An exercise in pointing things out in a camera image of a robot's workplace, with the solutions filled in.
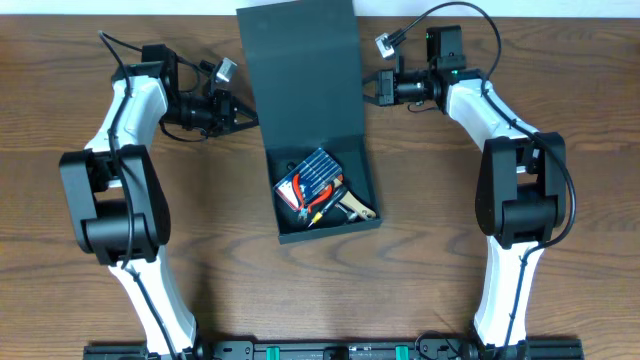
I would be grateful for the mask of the black mounting rail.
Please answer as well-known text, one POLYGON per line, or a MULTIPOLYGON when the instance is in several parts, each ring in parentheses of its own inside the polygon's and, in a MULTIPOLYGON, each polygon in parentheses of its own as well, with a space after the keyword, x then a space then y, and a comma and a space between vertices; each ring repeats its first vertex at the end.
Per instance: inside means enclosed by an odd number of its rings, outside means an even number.
MULTIPOLYGON (((214 360, 454 360, 498 359, 495 349, 482 349, 458 339, 426 338, 419 342, 253 343, 225 341, 208 349, 186 349, 179 359, 214 360)), ((511 346, 512 360, 583 360, 577 339, 525 340, 511 346)))

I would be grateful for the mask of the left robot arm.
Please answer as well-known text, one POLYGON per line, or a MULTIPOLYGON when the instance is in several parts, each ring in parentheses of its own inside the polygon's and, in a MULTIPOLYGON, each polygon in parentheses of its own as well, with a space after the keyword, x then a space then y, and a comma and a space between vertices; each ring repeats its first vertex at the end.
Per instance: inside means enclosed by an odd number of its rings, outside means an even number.
POLYGON ((236 70, 228 58, 201 61, 202 92, 179 86, 184 58, 164 44, 140 48, 137 64, 120 63, 113 100, 84 149, 66 152, 59 170, 76 241, 124 287, 145 331, 142 345, 88 345, 86 359, 210 359, 169 266, 168 202, 149 152, 167 125, 203 140, 257 126, 258 116, 223 89, 236 70))

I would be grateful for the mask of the orange scraper wooden handle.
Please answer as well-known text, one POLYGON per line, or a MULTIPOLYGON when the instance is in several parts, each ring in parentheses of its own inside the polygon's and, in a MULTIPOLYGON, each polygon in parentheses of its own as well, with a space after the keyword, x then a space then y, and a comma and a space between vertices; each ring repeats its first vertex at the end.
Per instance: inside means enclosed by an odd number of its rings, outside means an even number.
POLYGON ((350 213, 351 217, 357 216, 366 221, 373 220, 377 217, 377 213, 375 211, 366 206, 352 194, 348 186, 345 184, 343 175, 338 175, 334 179, 333 185, 337 190, 342 190, 344 192, 339 200, 339 204, 350 213))

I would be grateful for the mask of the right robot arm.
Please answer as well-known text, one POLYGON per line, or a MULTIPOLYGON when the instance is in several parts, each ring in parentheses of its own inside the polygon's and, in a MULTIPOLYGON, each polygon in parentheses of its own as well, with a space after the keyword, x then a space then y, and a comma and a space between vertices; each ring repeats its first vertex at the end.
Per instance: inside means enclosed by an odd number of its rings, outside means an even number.
POLYGON ((561 135, 522 121, 494 90, 487 74, 467 66, 458 25, 430 27, 427 67, 392 70, 364 79, 379 106, 432 103, 458 123, 482 152, 475 216, 487 240, 482 299, 473 322, 474 342, 462 359, 527 359, 526 307, 545 248, 563 239, 575 218, 575 187, 566 168, 561 135))

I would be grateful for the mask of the dark green box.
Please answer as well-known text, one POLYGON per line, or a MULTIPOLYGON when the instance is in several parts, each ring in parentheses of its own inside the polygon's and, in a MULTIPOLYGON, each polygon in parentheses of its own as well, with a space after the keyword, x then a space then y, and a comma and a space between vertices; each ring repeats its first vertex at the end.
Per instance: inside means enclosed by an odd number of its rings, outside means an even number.
POLYGON ((352 2, 303 0, 240 8, 237 20, 270 184, 288 174, 289 164, 323 149, 342 167, 354 197, 378 212, 352 2))

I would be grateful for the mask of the blue precision screwdriver set case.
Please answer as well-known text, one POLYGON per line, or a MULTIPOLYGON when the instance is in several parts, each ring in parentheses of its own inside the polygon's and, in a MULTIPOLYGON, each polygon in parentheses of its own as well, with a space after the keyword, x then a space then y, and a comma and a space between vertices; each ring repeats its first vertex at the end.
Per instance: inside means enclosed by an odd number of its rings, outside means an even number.
MULTIPOLYGON (((300 185, 304 186, 307 201, 313 200, 325 186, 333 183, 333 179, 343 173, 341 165, 324 149, 318 148, 297 165, 300 171, 300 185)), ((292 209, 295 202, 291 189, 285 188, 285 181, 290 172, 273 188, 274 192, 292 209)))

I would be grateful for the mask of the small claw hammer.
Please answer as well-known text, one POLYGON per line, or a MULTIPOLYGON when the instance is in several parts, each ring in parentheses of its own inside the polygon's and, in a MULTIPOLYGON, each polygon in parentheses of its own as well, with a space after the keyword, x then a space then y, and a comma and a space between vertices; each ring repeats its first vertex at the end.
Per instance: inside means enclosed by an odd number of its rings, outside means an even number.
MULTIPOLYGON (((295 212, 298 213, 298 219, 302 222, 306 222, 307 217, 313 210, 313 207, 322 205, 323 208, 326 202, 330 199, 331 195, 337 189, 334 187, 333 183, 328 184, 313 200, 307 201, 304 196, 305 187, 300 185, 300 171, 297 169, 297 165, 294 163, 289 163, 287 165, 287 169, 290 171, 290 174, 287 176, 287 180, 285 181, 284 185, 286 189, 291 189, 291 192, 295 197, 295 202, 291 205, 291 207, 295 212)), ((339 203, 332 209, 334 208, 341 210, 346 215, 347 223, 353 222, 357 218, 357 216, 351 217, 350 213, 339 203)))

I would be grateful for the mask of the black yellow screwdriver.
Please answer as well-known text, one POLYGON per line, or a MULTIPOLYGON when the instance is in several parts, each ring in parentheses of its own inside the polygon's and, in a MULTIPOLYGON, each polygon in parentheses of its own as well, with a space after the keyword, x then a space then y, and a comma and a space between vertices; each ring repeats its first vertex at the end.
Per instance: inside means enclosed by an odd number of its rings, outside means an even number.
POLYGON ((311 222, 308 225, 308 228, 311 228, 316 223, 318 223, 319 220, 327 212, 329 212, 333 207, 335 207, 344 198, 346 193, 347 193, 347 188, 345 186, 338 187, 337 190, 331 195, 330 199, 326 202, 324 207, 314 215, 314 217, 312 218, 311 222))

